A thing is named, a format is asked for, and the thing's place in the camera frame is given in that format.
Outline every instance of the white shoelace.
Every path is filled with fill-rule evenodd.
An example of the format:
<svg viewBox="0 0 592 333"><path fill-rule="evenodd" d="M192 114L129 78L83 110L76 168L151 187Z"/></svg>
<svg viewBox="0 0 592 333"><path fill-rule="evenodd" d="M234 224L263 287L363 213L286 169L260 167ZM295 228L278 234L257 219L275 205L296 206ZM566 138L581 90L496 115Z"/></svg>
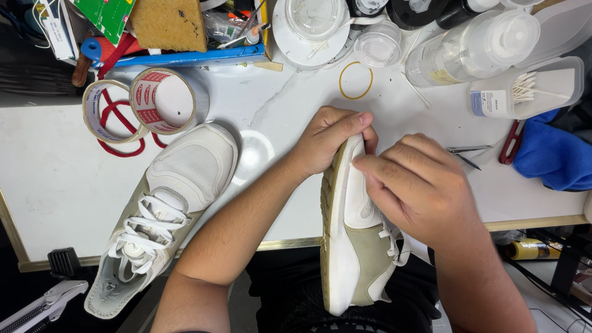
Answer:
<svg viewBox="0 0 592 333"><path fill-rule="evenodd" d="M152 213L148 210L148 208L146 208L146 206L144 206L144 204L142 203L144 200L146 200L150 204L154 204L155 206L159 207L161 210L163 210L163 214L170 213L170 214L174 215L175 217L182 219L181 223L158 221L156 219L156 217L154 215L152 215ZM129 282L133 278L135 278L137 274L144 274L144 273L148 272L148 270L152 266L152 263L154 262L154 259L156 258L156 250L157 249L166 249L166 248L170 248L173 246L174 239L173 239L173 235L170 233L170 231L182 228L189 223L189 219L187 218L187 216L185 214L183 214L182 211L172 207L171 205L165 203L161 199L153 197L153 196L145 196L142 194L140 196L140 198L138 198L138 208L140 209L141 217L133 216L133 217L127 218L124 221L123 225L126 229L126 232L122 233L121 235L119 235L117 237L117 242L115 242L109 248L109 251L107 253L107 255L109 257L121 258L121 262L119 265L119 276L118 277L122 282ZM149 239L142 238L134 230L134 228L138 225L153 228L156 231L156 234L160 235L162 238L164 238L167 241L167 243L160 244L155 241L151 241ZM147 254L152 256L151 259L149 259L142 266L136 266L135 264L132 263L131 272L134 274L131 276L131 278L124 277L124 270L126 268L126 265L129 261L129 259L128 259L127 255L123 252L123 247L120 248L119 250L117 249L117 246L120 242L129 242L129 243L135 244L136 246L140 246L140 247L142 247L142 249L144 249L144 251Z"/></svg>
<svg viewBox="0 0 592 333"><path fill-rule="evenodd" d="M409 243L409 241L404 240L403 248L401 249L401 252L399 252L399 249L397 248L397 244L395 243L395 241L397 240L398 235L401 235L401 237L403 237L403 234L401 233L399 228L396 227L395 229L390 231L388 229L387 222L384 220L384 218L382 218L382 215L380 215L380 219L382 221L382 231L378 233L378 236L380 238L389 237L391 240L391 248L387 251L388 256L394 257L392 262L396 266L405 266L407 260L409 259L409 255L411 254L411 244Z"/></svg>

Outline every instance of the right hand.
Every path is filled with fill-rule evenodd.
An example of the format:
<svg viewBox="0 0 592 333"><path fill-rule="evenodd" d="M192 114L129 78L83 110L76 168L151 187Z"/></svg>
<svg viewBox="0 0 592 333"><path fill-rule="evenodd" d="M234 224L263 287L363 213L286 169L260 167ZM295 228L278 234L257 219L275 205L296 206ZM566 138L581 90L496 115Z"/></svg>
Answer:
<svg viewBox="0 0 592 333"><path fill-rule="evenodd" d="M436 252L453 250L452 239L488 237L460 165L427 136L405 135L380 156L354 159L353 166L386 217Z"/></svg>

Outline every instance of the blue towel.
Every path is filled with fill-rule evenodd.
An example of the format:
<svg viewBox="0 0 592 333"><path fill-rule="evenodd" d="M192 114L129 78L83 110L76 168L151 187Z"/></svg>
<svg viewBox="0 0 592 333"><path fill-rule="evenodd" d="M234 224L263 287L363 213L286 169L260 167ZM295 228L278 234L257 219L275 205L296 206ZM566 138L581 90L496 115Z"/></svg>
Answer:
<svg viewBox="0 0 592 333"><path fill-rule="evenodd" d="M546 123L559 109L526 120L514 169L526 178L540 177L557 191L592 188L592 145Z"/></svg>

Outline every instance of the sponge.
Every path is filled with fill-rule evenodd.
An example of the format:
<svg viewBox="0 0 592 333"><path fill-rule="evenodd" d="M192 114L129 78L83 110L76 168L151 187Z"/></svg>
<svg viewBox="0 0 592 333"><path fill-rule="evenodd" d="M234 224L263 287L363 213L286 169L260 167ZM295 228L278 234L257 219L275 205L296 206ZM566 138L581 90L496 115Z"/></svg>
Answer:
<svg viewBox="0 0 592 333"><path fill-rule="evenodd" d="M138 43L145 49L207 50L199 1L136 0L130 19Z"/></svg>

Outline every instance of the white sneaker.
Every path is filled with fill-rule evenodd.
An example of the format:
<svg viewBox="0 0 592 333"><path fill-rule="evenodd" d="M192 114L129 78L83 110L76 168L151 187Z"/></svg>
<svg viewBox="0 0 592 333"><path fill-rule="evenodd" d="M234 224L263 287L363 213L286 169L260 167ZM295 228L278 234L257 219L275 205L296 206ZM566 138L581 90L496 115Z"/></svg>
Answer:
<svg viewBox="0 0 592 333"><path fill-rule="evenodd" d="M406 264L410 254L409 237L398 228L391 233L366 193L366 179L351 164L364 154L362 135L352 136L323 174L321 280L325 309L334 316L350 305L390 302L384 286L395 266ZM395 240L403 237L399 253Z"/></svg>
<svg viewBox="0 0 592 333"><path fill-rule="evenodd" d="M134 190L99 262L84 308L108 319L166 270L206 208L226 189L236 142L216 124L201 124L152 161Z"/></svg>

